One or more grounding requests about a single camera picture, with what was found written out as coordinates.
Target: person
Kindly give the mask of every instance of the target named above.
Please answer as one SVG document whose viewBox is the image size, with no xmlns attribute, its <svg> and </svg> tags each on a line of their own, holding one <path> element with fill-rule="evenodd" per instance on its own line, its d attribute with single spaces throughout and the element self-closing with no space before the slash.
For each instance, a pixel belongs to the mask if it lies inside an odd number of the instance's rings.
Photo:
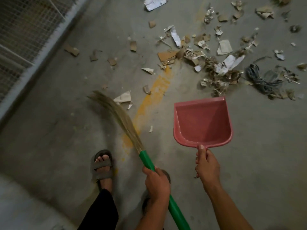
<svg viewBox="0 0 307 230">
<path fill-rule="evenodd" d="M 110 155 L 98 156 L 95 163 L 109 160 Z M 200 178 L 205 192 L 208 194 L 221 230 L 253 230 L 244 216 L 240 213 L 231 197 L 223 189 L 220 182 L 220 165 L 210 150 L 203 145 L 198 146 L 196 153 L 197 177 Z M 110 171 L 110 166 L 97 169 L 98 172 Z M 143 167 L 147 175 L 145 185 L 150 200 L 136 230 L 162 230 L 169 203 L 171 186 L 167 175 L 159 168 L 155 171 Z M 101 228 L 114 230 L 118 221 L 118 213 L 114 204 L 112 180 L 110 178 L 99 180 L 101 192 L 86 213 L 79 230 Z"/>
</svg>

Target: sandal strap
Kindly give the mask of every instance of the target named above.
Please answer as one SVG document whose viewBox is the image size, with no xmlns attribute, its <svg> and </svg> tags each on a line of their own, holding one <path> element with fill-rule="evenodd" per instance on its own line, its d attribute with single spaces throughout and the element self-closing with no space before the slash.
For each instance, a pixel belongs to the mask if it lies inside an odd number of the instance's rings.
<svg viewBox="0 0 307 230">
<path fill-rule="evenodd" d="M 99 168 L 102 168 L 102 167 L 107 167 L 107 166 L 112 167 L 112 162 L 111 162 L 110 159 L 106 159 L 106 160 L 100 161 L 100 162 L 95 162 L 94 165 L 93 165 L 93 169 L 96 170 L 96 169 L 99 169 Z"/>
<path fill-rule="evenodd" d="M 96 172 L 94 174 L 95 176 L 95 179 L 98 181 L 98 180 L 102 180 L 102 179 L 106 179 L 106 178 L 112 178 L 113 177 L 113 171 L 112 170 L 109 170 L 107 172 Z"/>
</svg>

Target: sandal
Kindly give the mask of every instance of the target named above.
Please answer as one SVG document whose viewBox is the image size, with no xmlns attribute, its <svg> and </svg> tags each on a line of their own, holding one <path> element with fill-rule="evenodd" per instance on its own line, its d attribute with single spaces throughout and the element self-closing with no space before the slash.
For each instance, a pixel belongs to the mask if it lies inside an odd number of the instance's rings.
<svg viewBox="0 0 307 230">
<path fill-rule="evenodd" d="M 103 155 L 108 155 L 109 159 L 100 162 L 95 162 L 98 157 L 102 157 Z M 107 166 L 111 167 L 109 171 L 101 171 L 101 172 L 97 171 L 97 169 Z M 113 177 L 112 166 L 113 166 L 113 159 L 112 159 L 112 154 L 110 153 L 109 150 L 104 149 L 96 153 L 96 155 L 94 156 L 94 161 L 92 162 L 92 172 L 93 172 L 93 178 L 96 180 L 99 191 L 102 190 L 100 180 Z"/>
<path fill-rule="evenodd" d="M 171 183 L 171 177 L 170 175 L 168 174 L 168 172 L 166 172 L 165 170 L 162 170 L 162 172 L 167 176 L 167 179 L 169 181 L 169 183 Z M 150 196 L 149 194 L 146 195 L 145 199 L 144 199 L 144 202 L 142 204 L 142 213 L 143 213 L 143 216 L 146 214 L 147 212 L 147 205 L 148 205 L 148 201 L 150 200 Z"/>
</svg>

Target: pink plastic dustpan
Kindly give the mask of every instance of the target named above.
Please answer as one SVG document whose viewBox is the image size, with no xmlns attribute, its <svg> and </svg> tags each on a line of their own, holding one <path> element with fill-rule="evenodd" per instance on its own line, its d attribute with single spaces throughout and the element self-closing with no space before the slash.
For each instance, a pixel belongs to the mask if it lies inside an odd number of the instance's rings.
<svg viewBox="0 0 307 230">
<path fill-rule="evenodd" d="M 174 138 L 187 147 L 218 147 L 232 139 L 225 97 L 174 104 Z"/>
</svg>

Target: hand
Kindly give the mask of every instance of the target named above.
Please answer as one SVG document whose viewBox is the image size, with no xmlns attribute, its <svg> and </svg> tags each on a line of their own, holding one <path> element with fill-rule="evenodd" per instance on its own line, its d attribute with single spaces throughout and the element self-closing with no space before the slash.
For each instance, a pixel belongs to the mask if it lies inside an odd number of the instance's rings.
<svg viewBox="0 0 307 230">
<path fill-rule="evenodd" d="M 210 189 L 220 186 L 220 164 L 214 154 L 208 149 L 206 151 L 203 145 L 198 146 L 196 153 L 197 164 L 195 170 L 197 177 L 200 177 L 205 191 L 208 193 Z"/>
<path fill-rule="evenodd" d="M 169 195 L 171 194 L 171 185 L 162 170 L 155 167 L 155 171 L 152 171 L 144 166 L 142 171 L 147 175 L 145 185 L 151 200 L 153 202 L 157 200 L 168 202 Z"/>
</svg>

